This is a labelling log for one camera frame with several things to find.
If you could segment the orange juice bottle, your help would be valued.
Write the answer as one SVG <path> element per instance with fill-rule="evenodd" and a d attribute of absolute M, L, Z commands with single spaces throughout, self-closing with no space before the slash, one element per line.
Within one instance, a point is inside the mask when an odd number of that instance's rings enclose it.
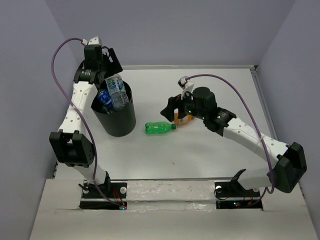
<path fill-rule="evenodd" d="M 192 121 L 193 119 L 195 119 L 194 116 L 192 115 L 186 115 L 185 117 L 183 118 L 179 118 L 179 114 L 176 112 L 174 114 L 174 124 L 176 125 L 183 125 L 183 124 L 186 124 L 186 123 L 189 123 L 190 121 Z"/>

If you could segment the clear bottle teal label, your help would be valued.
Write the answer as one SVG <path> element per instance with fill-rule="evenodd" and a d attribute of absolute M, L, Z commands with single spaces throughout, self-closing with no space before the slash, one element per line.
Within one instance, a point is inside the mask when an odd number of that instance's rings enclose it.
<path fill-rule="evenodd" d="M 119 74 L 115 74 L 107 78 L 105 81 L 108 93 L 112 100 L 113 108 L 116 111 L 122 110 L 129 103 L 129 98 L 122 77 Z"/>

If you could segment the green plastic bottle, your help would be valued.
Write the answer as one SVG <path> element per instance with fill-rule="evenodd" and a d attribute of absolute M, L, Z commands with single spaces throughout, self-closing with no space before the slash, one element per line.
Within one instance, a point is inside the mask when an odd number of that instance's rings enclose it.
<path fill-rule="evenodd" d="M 159 135 L 169 133 L 177 128 L 174 123 L 168 123 L 165 121 L 147 122 L 145 124 L 145 133 L 147 135 Z"/>

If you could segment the blue label water bottle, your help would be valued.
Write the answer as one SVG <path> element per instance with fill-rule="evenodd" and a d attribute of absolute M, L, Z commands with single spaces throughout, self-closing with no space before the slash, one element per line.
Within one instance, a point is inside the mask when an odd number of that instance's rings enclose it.
<path fill-rule="evenodd" d="M 106 108 L 113 107 L 112 98 L 107 89 L 100 89 L 97 98 Z"/>

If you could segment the clear bottle white cap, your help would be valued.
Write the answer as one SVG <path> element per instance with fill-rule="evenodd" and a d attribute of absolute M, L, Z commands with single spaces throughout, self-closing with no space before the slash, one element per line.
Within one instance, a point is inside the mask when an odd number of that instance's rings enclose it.
<path fill-rule="evenodd" d="M 112 114 L 114 112 L 113 108 L 108 108 L 106 107 L 105 105 L 102 106 L 102 109 L 101 111 L 104 113 L 104 114 Z"/>

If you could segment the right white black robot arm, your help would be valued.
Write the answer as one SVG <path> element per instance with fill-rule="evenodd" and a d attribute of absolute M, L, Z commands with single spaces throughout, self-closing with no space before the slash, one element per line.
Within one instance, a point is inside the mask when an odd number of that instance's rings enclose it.
<path fill-rule="evenodd" d="M 291 193 L 307 171 L 304 149 L 299 143 L 287 144 L 258 134 L 234 113 L 219 107 L 215 94 L 207 87 L 197 87 L 186 96 L 170 97 L 160 113 L 172 122 L 175 111 L 180 119 L 187 115 L 201 119 L 208 130 L 242 145 L 267 162 L 265 168 L 241 169 L 233 176 L 229 188 L 235 196 L 264 187 Z"/>

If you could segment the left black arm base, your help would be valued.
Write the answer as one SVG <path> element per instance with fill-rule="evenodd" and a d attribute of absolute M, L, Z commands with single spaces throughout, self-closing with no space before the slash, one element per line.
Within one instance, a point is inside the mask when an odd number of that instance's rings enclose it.
<path fill-rule="evenodd" d="M 110 191 L 100 185 L 99 189 L 105 197 L 86 180 L 83 184 L 79 183 L 78 186 L 82 190 L 79 204 L 82 210 L 127 210 L 128 184 L 126 182 L 112 181 Z"/>

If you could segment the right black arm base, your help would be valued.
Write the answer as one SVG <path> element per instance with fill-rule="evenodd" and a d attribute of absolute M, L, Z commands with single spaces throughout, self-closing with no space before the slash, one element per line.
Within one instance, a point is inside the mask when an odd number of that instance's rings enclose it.
<path fill-rule="evenodd" d="M 214 183 L 215 206 L 217 210 L 236 209 L 263 209 L 260 192 L 252 189 L 245 190 L 243 187 L 233 189 L 230 181 L 218 181 Z"/>

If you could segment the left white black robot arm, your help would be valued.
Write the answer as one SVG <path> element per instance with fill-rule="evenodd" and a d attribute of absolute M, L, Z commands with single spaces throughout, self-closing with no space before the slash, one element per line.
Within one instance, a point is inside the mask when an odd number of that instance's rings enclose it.
<path fill-rule="evenodd" d="M 109 173 L 98 164 L 93 134 L 84 117 L 97 96 L 106 77 L 122 71 L 112 48 L 100 43 L 84 45 L 84 60 L 73 79 L 72 96 L 65 118 L 57 131 L 51 132 L 49 142 L 59 163 L 78 171 L 87 181 L 87 191 L 93 189 L 101 198 L 111 191 Z"/>

